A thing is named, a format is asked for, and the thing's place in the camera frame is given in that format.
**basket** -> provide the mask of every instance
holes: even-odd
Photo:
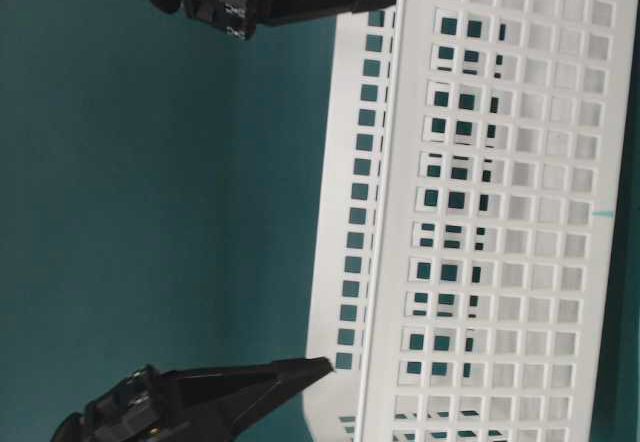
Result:
[[[338,20],[314,440],[586,442],[637,0]]]

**teal background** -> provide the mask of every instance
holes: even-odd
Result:
[[[0,440],[48,440],[147,362],[304,353],[334,25],[243,44],[145,0],[0,0]],[[598,441],[636,430],[639,95]],[[240,440],[310,440],[300,409]]]

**grid pattern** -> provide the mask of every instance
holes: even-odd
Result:
[[[586,441],[634,19],[404,2],[357,440]]]
[[[339,307],[335,367],[358,371],[361,362],[367,292],[371,274],[373,235],[378,207],[378,183],[386,120],[395,11],[368,14],[362,27],[359,103],[354,120],[354,153],[349,161],[349,206],[345,217],[344,270]]]

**plastic basket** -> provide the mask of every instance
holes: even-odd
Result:
[[[340,17],[318,441],[586,442],[637,0]]]

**teal wall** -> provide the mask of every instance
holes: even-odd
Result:
[[[243,44],[145,0],[0,0],[0,440],[48,440],[147,362],[304,353],[333,31]],[[638,137],[597,440],[636,424]],[[276,438],[309,440],[299,400],[241,440]]]

